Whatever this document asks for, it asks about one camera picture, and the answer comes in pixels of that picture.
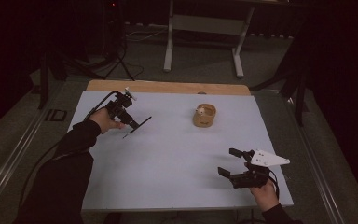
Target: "table surface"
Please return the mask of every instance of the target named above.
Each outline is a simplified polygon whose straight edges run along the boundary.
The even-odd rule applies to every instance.
[[[257,103],[246,86],[93,80],[83,93],[72,122],[81,120],[98,104],[95,99],[125,87],[130,87],[138,97],[127,108],[129,114],[139,121],[149,115],[153,118],[125,139],[116,130],[99,137],[90,151],[94,167],[84,210],[256,206],[248,189],[232,188],[217,173],[218,166],[233,174],[246,171],[243,159],[228,154],[230,147],[246,151],[259,148],[274,153]],[[208,94],[195,94],[199,91]],[[195,112],[192,107],[200,103],[216,106],[215,123],[210,128],[198,128],[191,122]],[[280,166],[271,170],[279,179],[281,203],[292,205]]]

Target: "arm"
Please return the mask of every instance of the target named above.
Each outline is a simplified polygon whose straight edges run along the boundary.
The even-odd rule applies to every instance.
[[[283,210],[275,193],[273,183],[269,180],[261,188],[250,188],[255,196],[255,201],[263,212],[262,215],[268,224],[301,224],[301,221],[293,221]]]
[[[53,158],[85,152],[44,163],[14,223],[83,223],[80,212],[93,163],[88,149],[95,145],[100,133],[122,127],[124,124],[109,119],[106,109],[74,125]]]

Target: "small wooden cup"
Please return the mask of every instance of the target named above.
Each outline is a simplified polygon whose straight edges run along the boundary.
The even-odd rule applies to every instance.
[[[208,128],[213,125],[213,119],[216,115],[216,108],[213,105],[201,104],[194,113],[193,123],[197,127]]]

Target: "metal rail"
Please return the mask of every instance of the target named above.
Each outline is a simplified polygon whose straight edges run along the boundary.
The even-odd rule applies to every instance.
[[[289,111],[288,114],[290,115],[290,118],[293,120],[294,123],[297,123],[295,115],[293,113],[294,103],[292,99],[285,101],[285,105],[287,110]],[[312,172],[313,178],[315,179],[316,187],[318,188],[321,194],[322,200],[324,201],[324,206],[326,208],[328,216],[330,217],[331,222],[333,224],[345,224],[344,218],[341,212],[339,211],[332,190],[330,189],[329,184],[327,183],[327,180],[321,169],[321,166],[318,160],[316,159],[315,154],[313,153],[312,146],[308,141],[307,134],[304,128],[300,128],[298,125],[296,125],[296,128],[305,145],[305,149],[307,152],[306,159],[310,165],[310,171]]]
[[[27,129],[25,130],[24,134],[22,135],[19,143],[13,148],[12,153],[8,156],[7,160],[0,168],[0,194],[2,193],[3,189],[5,188],[8,180],[13,175],[14,171],[16,170],[17,166],[19,165],[24,153],[26,152],[28,146],[32,142],[34,135],[36,134],[37,130],[39,129],[40,124],[42,123],[44,117],[48,113],[48,109],[56,99],[57,95],[59,94],[60,90],[62,89],[63,83],[58,82],[51,85],[49,99],[45,104],[42,110],[37,110],[36,114],[34,115],[33,119],[31,120],[30,124],[28,125]]]

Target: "gray floor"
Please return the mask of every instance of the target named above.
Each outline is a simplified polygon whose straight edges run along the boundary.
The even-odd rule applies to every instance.
[[[129,27],[132,30],[157,32],[159,28]],[[147,34],[128,37],[124,61],[138,80],[227,83],[253,86],[273,76],[291,40],[265,39],[249,36],[241,52],[245,78],[237,79],[230,48],[235,38],[208,43],[188,41],[188,35],[175,34],[172,71],[162,71],[166,40],[164,33],[144,39]],[[99,71],[103,75],[109,68]],[[37,79],[38,72],[32,74]],[[128,79],[121,66],[109,79]],[[0,120],[0,174],[10,153],[23,149],[18,165],[6,178],[0,179],[0,223],[10,223],[17,212],[21,188],[35,161],[65,134],[76,110],[80,93],[90,79],[73,73],[65,82],[51,80],[50,101],[46,109],[68,111],[63,122],[42,121],[47,110],[37,110],[38,95],[25,95]],[[282,83],[268,87],[278,90]],[[303,113],[304,127],[296,125],[293,108],[276,91],[253,92],[268,134],[277,154],[290,158],[291,164],[282,167],[295,205],[286,210],[304,223],[358,223],[358,185],[348,167],[337,141],[312,92],[307,91],[307,111]],[[32,136],[24,139],[25,133]],[[105,212],[85,212],[86,223],[102,223]],[[250,209],[235,211],[171,211],[127,212],[122,223],[236,223],[249,218]],[[255,216],[261,218],[255,209]]]

